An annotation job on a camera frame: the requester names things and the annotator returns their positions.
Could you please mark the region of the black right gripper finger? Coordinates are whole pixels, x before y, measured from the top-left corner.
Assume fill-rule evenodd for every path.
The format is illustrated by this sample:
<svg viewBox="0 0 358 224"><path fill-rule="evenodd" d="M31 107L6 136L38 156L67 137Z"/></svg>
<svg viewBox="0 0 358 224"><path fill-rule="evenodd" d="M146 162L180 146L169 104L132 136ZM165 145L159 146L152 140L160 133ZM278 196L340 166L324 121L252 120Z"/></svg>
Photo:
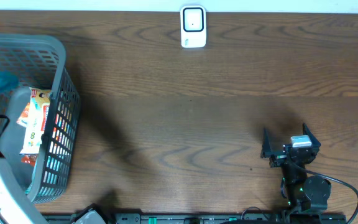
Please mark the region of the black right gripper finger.
<svg viewBox="0 0 358 224"><path fill-rule="evenodd" d="M263 130L261 158L277 157L284 154L284 145L267 128Z"/></svg>
<svg viewBox="0 0 358 224"><path fill-rule="evenodd" d="M310 131L309 127L307 127L306 123L302 124L303 134L309 137L309 141L306 143L306 147L311 148L320 148L321 143L317 140L314 134Z"/></svg>

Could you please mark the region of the teal mouthwash bottle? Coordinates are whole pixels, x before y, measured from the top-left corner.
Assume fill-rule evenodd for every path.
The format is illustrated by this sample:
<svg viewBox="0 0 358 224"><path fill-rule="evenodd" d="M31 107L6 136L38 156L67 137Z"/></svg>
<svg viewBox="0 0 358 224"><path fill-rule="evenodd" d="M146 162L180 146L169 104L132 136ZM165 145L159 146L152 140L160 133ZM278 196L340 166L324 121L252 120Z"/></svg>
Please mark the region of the teal mouthwash bottle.
<svg viewBox="0 0 358 224"><path fill-rule="evenodd" d="M0 72L0 92L13 90L18 84L19 79L16 75L9 72Z"/></svg>

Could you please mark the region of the yellow snack bag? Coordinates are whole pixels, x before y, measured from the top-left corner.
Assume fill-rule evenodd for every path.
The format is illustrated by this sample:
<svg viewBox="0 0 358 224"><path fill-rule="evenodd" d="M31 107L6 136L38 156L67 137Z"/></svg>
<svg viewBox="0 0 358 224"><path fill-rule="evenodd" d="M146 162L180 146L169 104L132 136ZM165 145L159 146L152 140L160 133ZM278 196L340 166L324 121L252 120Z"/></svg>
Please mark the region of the yellow snack bag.
<svg viewBox="0 0 358 224"><path fill-rule="evenodd" d="M38 154L45 132L50 108L51 90L41 90L30 87L29 112L24 135L24 143L20 154Z"/></svg>

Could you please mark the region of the orange tissue pack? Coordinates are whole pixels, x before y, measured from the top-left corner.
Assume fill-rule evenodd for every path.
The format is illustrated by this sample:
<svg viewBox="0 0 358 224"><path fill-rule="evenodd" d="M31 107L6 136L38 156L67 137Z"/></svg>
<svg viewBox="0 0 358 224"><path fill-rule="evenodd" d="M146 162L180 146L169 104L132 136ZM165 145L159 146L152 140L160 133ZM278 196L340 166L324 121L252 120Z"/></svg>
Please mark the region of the orange tissue pack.
<svg viewBox="0 0 358 224"><path fill-rule="evenodd" d="M16 123L18 125L25 127L25 128L28 125L29 108L30 108L30 103L27 103L24 110L22 111L22 113L20 114L20 116L18 117L18 119L16 121Z"/></svg>

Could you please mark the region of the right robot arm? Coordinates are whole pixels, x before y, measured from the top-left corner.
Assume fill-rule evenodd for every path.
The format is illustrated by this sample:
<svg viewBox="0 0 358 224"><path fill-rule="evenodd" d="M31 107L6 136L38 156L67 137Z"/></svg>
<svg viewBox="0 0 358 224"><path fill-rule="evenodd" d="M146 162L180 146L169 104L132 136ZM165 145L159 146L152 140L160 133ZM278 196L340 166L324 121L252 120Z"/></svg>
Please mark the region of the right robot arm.
<svg viewBox="0 0 358 224"><path fill-rule="evenodd" d="M309 176L305 169L305 165L316 159L320 147L321 143L306 124L303 124L302 135L292 136L291 143L281 148L273 145L268 130L264 129L260 156L269 159L271 168L282 170L282 184L289 202L289 209L282 212L284 223L290 223L291 216L318 216L328 208L331 183L316 174Z"/></svg>

